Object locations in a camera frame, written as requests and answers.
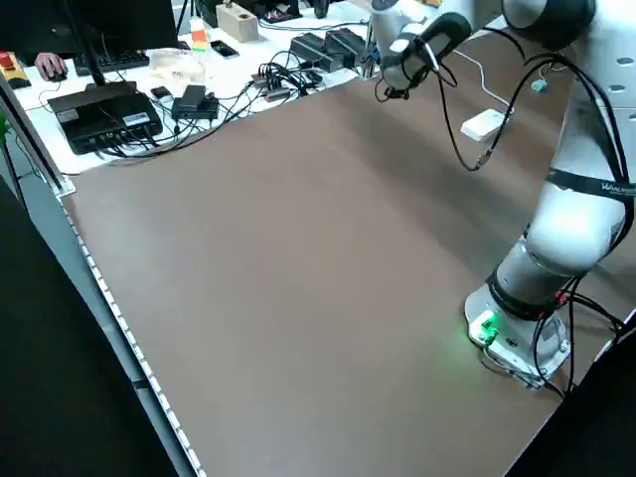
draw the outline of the hand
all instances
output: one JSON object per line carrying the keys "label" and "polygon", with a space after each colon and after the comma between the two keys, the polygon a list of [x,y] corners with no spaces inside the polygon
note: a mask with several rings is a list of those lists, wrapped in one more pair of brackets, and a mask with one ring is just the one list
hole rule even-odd
{"label": "hand", "polygon": [[43,80],[50,80],[55,75],[67,72],[67,64],[55,53],[40,53],[36,58],[36,68]]}

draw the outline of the black keyboard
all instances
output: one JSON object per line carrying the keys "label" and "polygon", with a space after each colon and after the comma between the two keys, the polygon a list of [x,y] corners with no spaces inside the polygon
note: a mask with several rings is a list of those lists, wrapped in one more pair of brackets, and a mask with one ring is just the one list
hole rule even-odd
{"label": "black keyboard", "polygon": [[[83,57],[74,58],[73,63],[76,66],[76,72],[79,77],[87,77],[90,75],[88,63]],[[111,53],[109,57],[106,55],[99,57],[99,65],[103,73],[147,67],[149,64],[150,59],[141,52],[119,52]]]}

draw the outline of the brown table surface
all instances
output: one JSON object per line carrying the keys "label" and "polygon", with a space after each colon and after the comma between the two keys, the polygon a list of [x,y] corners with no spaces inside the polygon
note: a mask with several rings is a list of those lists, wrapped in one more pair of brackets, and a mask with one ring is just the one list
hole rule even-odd
{"label": "brown table surface", "polygon": [[[510,94],[512,48],[465,51]],[[448,63],[458,129],[498,105]],[[208,475],[498,475],[557,406],[480,365],[461,309],[532,216],[567,76],[524,94],[479,174],[452,155],[434,80],[386,104],[374,84],[90,171],[65,200]],[[636,302],[629,249],[582,287],[619,314]],[[609,333],[576,319],[580,379]]]}

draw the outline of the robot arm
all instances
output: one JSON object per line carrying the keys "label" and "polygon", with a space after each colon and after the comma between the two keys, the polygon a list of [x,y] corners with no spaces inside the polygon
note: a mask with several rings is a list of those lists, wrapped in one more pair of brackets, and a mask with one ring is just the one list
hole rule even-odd
{"label": "robot arm", "polygon": [[[413,0],[372,0],[372,12],[388,97],[407,98],[428,71],[501,13],[517,34],[548,50],[572,45],[576,66],[604,91],[603,111],[600,94],[590,100],[589,80],[573,83],[535,216],[464,305],[469,337],[488,358],[529,387],[543,386],[573,343],[573,318],[568,339],[556,299],[571,284],[575,290],[634,218],[636,193],[626,191],[636,185],[626,182],[636,171],[636,9],[625,0],[444,0],[426,19],[426,7]],[[609,106],[613,127],[604,117]],[[610,159],[623,147],[617,177]]]}
{"label": "robot arm", "polygon": [[445,0],[434,16],[412,0],[373,0],[372,25],[385,81],[395,91],[415,87],[438,61],[501,14],[501,0]]}

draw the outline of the smartphone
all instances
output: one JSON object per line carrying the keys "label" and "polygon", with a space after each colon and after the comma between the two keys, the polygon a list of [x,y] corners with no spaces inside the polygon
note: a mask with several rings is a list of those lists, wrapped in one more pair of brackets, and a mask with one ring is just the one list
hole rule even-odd
{"label": "smartphone", "polygon": [[238,51],[236,51],[230,45],[222,42],[221,40],[214,40],[213,42],[210,42],[210,47],[212,47],[215,52],[217,52],[225,59],[234,58],[239,55]]}
{"label": "smartphone", "polygon": [[172,96],[172,93],[166,86],[153,87],[152,89],[150,89],[150,92],[152,92],[152,95],[155,96],[156,99]]}

